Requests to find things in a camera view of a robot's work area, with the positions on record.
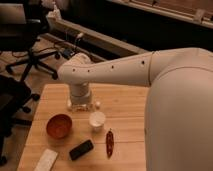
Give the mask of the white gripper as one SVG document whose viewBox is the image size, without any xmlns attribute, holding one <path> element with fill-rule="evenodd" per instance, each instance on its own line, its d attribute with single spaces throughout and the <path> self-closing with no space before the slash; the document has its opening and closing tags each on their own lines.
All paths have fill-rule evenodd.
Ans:
<svg viewBox="0 0 213 171">
<path fill-rule="evenodd" d="M 88 83 L 71 84 L 69 90 L 70 100 L 67 101 L 68 111 L 73 111 L 73 106 L 75 105 L 89 105 L 91 103 L 92 92 Z M 94 103 L 94 108 L 100 110 L 101 103 L 96 101 Z"/>
</svg>

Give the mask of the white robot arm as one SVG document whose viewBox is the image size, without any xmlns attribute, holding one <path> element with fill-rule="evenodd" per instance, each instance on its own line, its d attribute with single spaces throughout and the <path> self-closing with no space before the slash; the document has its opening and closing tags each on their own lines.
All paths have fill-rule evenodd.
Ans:
<svg viewBox="0 0 213 171">
<path fill-rule="evenodd" d="M 213 52 L 179 48 L 100 63 L 78 53 L 58 74 L 73 104 L 91 101 L 91 83 L 147 87 L 147 171 L 213 171 Z"/>
</svg>

